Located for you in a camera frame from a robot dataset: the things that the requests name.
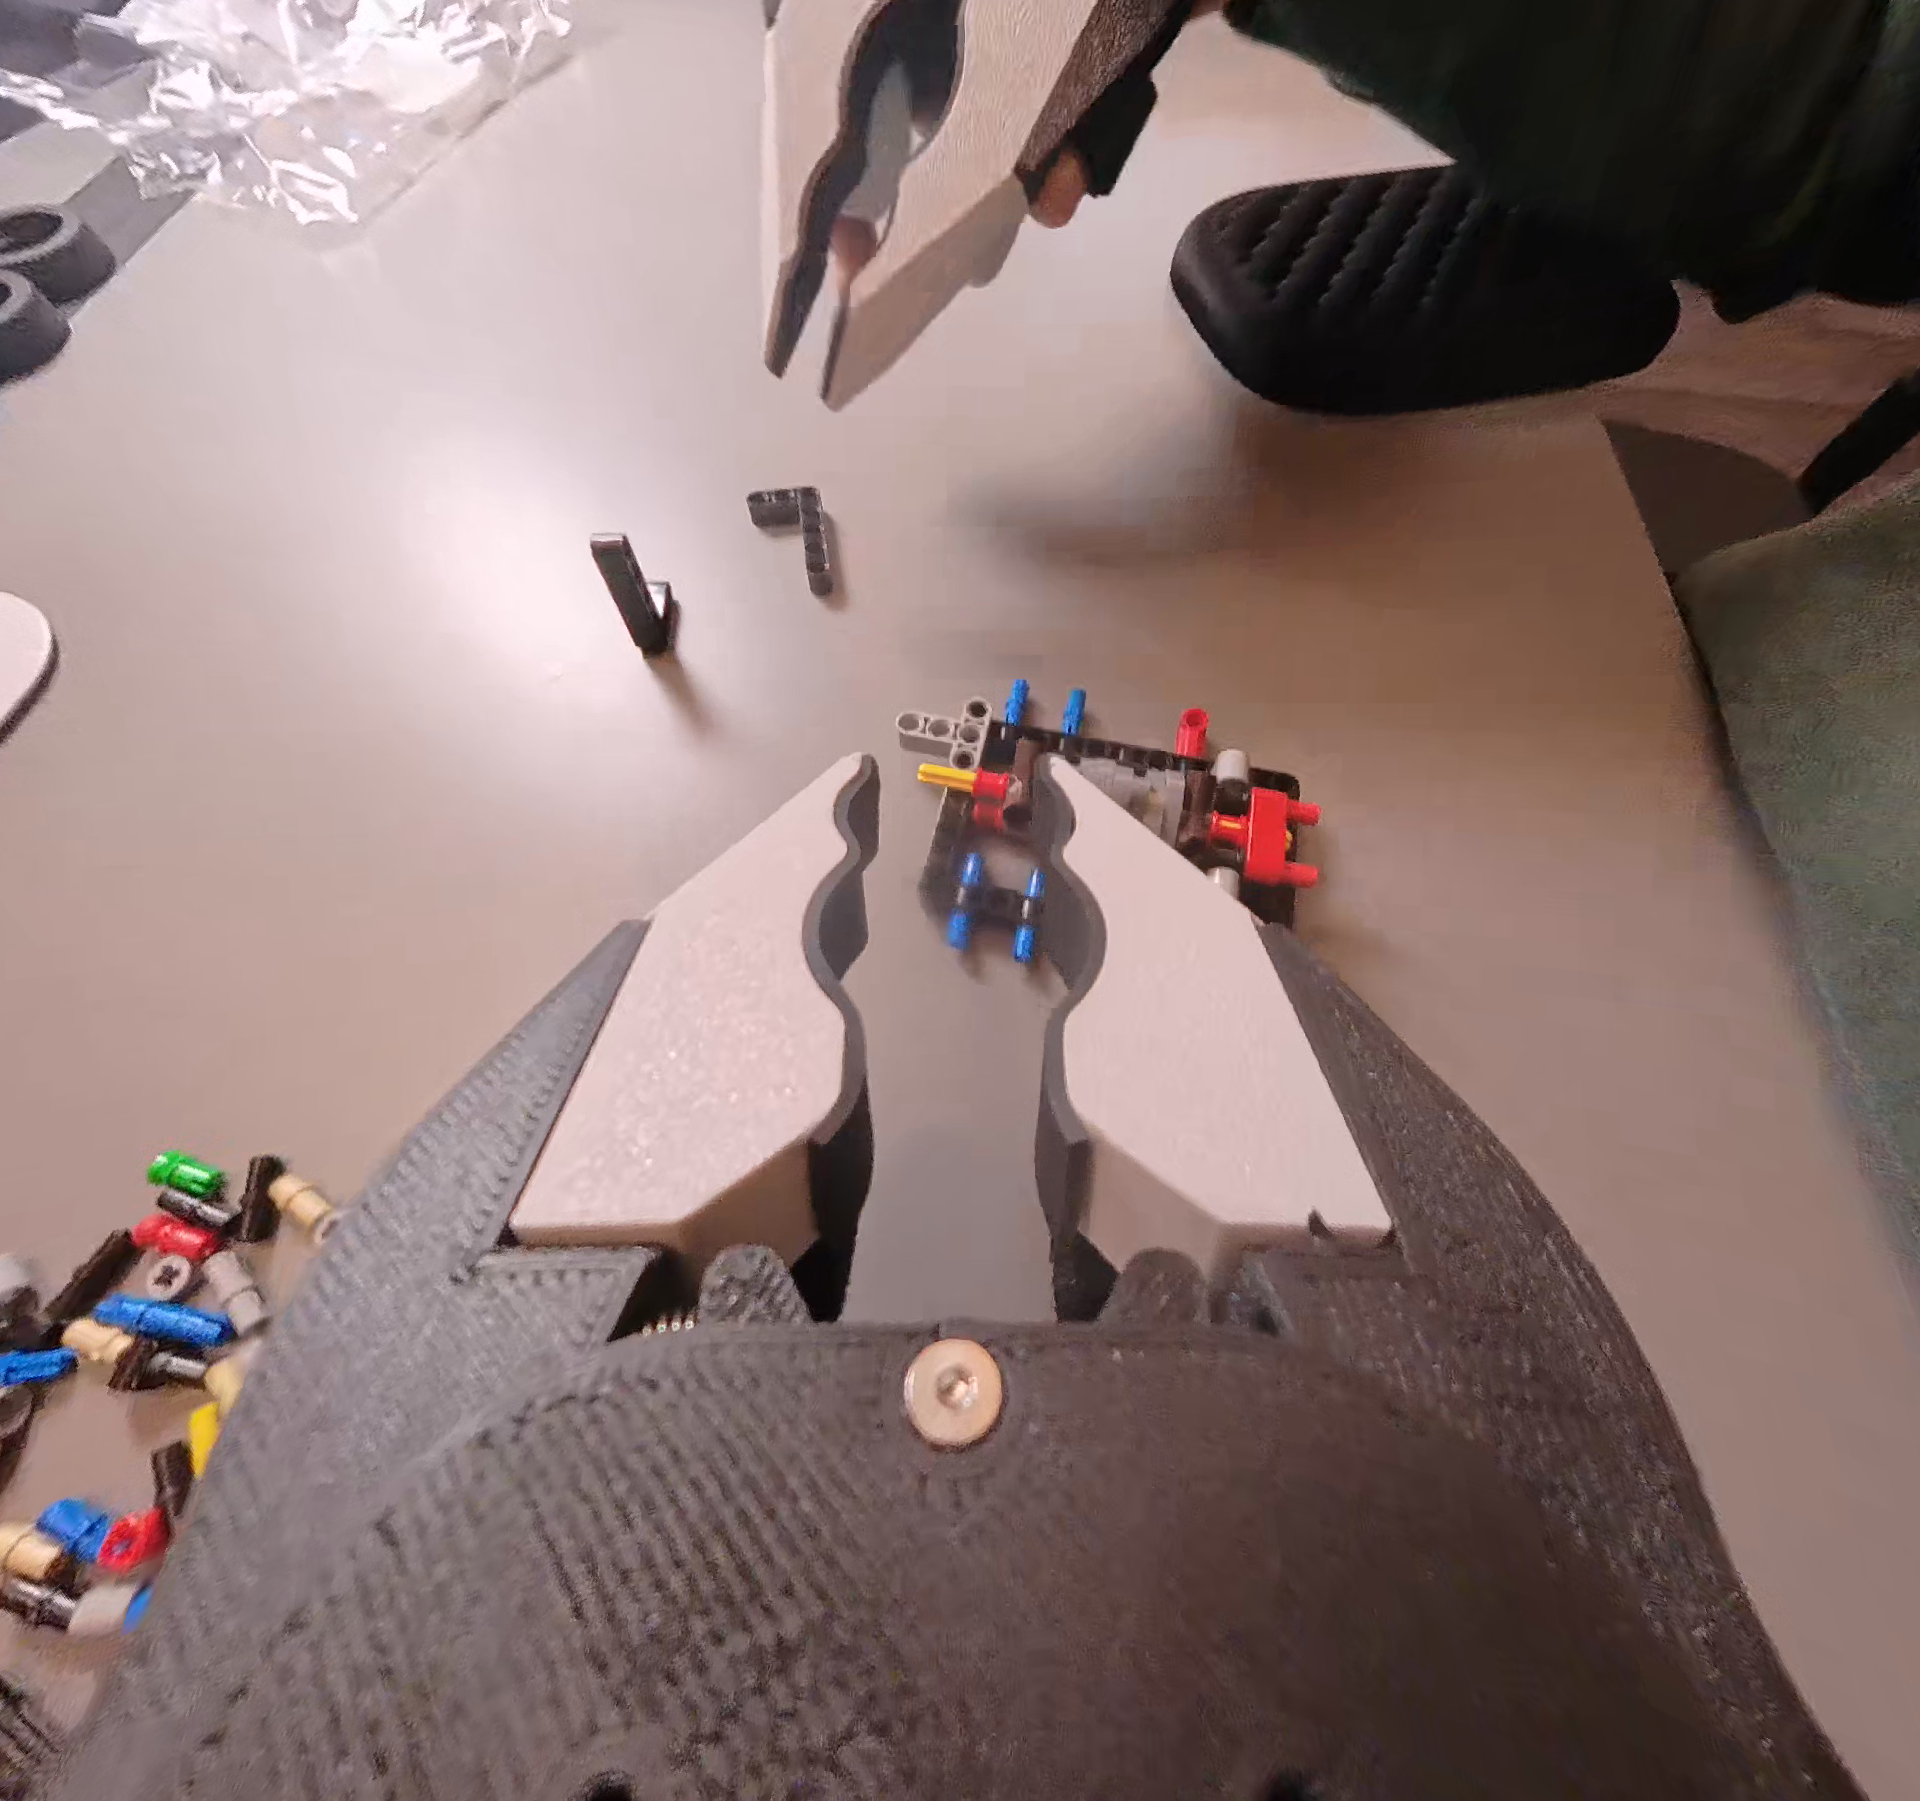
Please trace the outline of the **person's green sweater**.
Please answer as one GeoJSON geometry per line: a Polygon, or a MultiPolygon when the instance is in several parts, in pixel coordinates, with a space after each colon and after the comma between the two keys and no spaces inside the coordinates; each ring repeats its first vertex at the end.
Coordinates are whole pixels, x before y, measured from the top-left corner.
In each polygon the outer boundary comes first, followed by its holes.
{"type": "Polygon", "coordinates": [[[1917,481],[1677,586],[1778,862],[1863,1166],[1917,1259],[1917,481]]]}

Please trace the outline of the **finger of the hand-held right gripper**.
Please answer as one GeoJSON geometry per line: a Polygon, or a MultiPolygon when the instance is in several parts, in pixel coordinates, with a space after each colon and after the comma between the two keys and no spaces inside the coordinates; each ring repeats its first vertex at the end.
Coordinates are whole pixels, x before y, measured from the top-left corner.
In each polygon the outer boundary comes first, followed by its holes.
{"type": "Polygon", "coordinates": [[[964,0],[943,120],[906,159],[873,255],[847,285],[823,400],[847,409],[966,290],[997,276],[1025,220],[1020,156],[1099,0],[964,0]]]}
{"type": "Polygon", "coordinates": [[[783,376],[823,291],[832,229],[866,178],[899,0],[763,0],[763,364],[783,376]]]}

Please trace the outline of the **person's right forearm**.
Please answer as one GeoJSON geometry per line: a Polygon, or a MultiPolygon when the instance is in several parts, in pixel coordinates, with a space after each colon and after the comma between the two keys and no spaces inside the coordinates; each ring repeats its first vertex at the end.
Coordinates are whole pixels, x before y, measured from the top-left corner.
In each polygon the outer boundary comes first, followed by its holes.
{"type": "Polygon", "coordinates": [[[1917,302],[1917,0],[1228,0],[1228,21],[1731,318],[1917,302]]]}

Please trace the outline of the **black lego tyre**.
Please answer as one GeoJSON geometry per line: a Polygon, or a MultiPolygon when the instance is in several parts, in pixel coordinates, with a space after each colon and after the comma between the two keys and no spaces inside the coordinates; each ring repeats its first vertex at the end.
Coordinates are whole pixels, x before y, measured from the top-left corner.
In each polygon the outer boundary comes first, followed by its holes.
{"type": "Polygon", "coordinates": [[[67,317],[24,275],[0,275],[0,372],[3,385],[45,369],[68,339],[67,317]]]}
{"type": "Polygon", "coordinates": [[[68,311],[116,275],[116,255],[109,241],[63,205],[13,205],[3,208],[3,275],[40,290],[40,294],[68,311]]]}

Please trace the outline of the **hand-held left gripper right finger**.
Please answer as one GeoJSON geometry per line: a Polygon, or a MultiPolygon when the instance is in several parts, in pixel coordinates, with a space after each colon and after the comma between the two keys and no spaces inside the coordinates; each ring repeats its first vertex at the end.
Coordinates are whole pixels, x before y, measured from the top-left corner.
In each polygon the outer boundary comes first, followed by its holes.
{"type": "Polygon", "coordinates": [[[1046,953],[1039,1187],[1055,1245],[1122,1269],[1170,1248],[1370,1251],[1397,1230],[1261,923],[1084,770],[1036,776],[1046,953]]]}

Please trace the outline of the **partly built lego assembly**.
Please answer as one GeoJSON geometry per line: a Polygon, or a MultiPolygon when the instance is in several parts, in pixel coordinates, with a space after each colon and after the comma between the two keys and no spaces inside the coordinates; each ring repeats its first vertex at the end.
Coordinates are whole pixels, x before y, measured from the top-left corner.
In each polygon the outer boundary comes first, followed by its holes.
{"type": "Polygon", "coordinates": [[[1000,934],[1017,965],[1045,959],[1049,871],[1033,835],[1045,758],[1079,770],[1258,920],[1292,923],[1298,894],[1318,885],[1303,835],[1321,809],[1300,797],[1294,776],[1218,749],[1209,709],[1183,709],[1170,749],[1122,743],[1090,719],[1067,740],[1030,707],[1024,727],[1006,727],[1003,709],[972,695],[960,709],[902,709],[896,722],[920,780],[941,797],[920,898],[954,953],[969,956],[1000,934]]]}

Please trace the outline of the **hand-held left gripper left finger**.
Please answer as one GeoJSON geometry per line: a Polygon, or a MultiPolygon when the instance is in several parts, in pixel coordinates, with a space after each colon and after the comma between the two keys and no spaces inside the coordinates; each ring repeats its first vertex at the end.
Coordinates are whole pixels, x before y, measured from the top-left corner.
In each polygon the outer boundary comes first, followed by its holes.
{"type": "Polygon", "coordinates": [[[872,1116],[844,979],[878,798],[878,759],[844,755],[657,902],[520,1190],[516,1244],[850,1256],[872,1116]]]}

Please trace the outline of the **pile of small lego pieces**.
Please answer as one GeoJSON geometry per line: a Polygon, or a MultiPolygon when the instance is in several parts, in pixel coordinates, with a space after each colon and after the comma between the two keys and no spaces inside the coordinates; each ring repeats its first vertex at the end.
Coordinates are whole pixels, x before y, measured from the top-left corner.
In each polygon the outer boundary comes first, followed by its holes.
{"type": "Polygon", "coordinates": [[[152,1205],[43,1292],[3,1256],[3,1635],[109,1651],[143,1618],[226,1414],[289,1284],[343,1205],[283,1156],[237,1177],[186,1150],[147,1166],[152,1205]],[[36,1427],[112,1399],[143,1457],[140,1493],[22,1488],[36,1427]]]}

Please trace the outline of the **white monitor stand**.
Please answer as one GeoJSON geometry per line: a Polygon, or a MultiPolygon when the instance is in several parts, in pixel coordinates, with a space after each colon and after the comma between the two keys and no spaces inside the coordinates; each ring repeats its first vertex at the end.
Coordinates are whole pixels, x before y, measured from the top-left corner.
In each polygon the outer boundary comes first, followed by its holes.
{"type": "Polygon", "coordinates": [[[3,713],[0,733],[3,740],[22,725],[22,719],[45,695],[51,673],[58,667],[58,634],[43,609],[24,595],[3,589],[3,713]]]}

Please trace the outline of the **crumpled clear plastic bag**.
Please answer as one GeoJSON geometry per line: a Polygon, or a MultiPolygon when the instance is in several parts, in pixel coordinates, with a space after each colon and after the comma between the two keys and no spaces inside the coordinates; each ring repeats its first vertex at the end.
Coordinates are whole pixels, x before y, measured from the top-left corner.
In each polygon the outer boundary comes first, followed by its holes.
{"type": "Polygon", "coordinates": [[[125,0],[3,102],[104,141],[143,196],[355,229],[575,57],[602,0],[125,0]]]}

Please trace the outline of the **black L-shaped lego beam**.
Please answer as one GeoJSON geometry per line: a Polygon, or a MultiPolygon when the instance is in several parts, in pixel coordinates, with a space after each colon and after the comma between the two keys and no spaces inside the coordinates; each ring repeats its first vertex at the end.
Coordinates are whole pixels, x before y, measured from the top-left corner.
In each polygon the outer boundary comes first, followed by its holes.
{"type": "Polygon", "coordinates": [[[590,557],[636,649],[645,659],[674,654],[681,619],[674,586],[641,570],[633,540],[624,533],[593,533],[590,557]]]}
{"type": "Polygon", "coordinates": [[[748,519],[759,530],[803,542],[805,585],[815,595],[839,592],[832,525],[815,482],[748,491],[748,519]]]}

